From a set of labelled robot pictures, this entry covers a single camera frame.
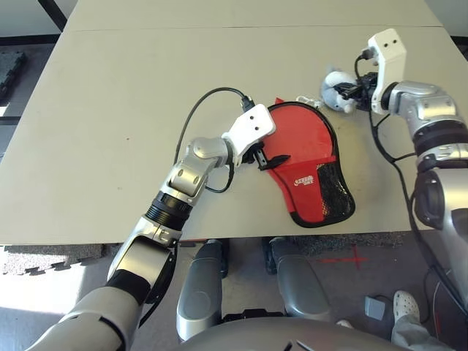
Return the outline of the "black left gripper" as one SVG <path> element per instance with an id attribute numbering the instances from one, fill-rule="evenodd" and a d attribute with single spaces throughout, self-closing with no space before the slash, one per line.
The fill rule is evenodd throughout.
<path id="1" fill-rule="evenodd" d="M 242 156 L 241 163 L 251 165 L 256 162 L 258 169 L 263 171 L 267 169 L 274 169 L 285 163 L 290 158 L 290 155 L 283 154 L 268 160 L 264 154 L 263 147 L 263 143 L 255 143 L 250 146 Z"/>

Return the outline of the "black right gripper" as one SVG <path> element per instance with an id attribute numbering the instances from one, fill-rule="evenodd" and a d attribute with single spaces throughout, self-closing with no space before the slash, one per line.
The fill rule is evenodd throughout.
<path id="1" fill-rule="evenodd" d="M 371 100 L 377 87 L 378 73 L 368 72 L 357 77 L 357 84 L 338 83 L 334 89 L 343 99 L 355 99 L 356 108 L 361 111 L 371 111 Z"/>

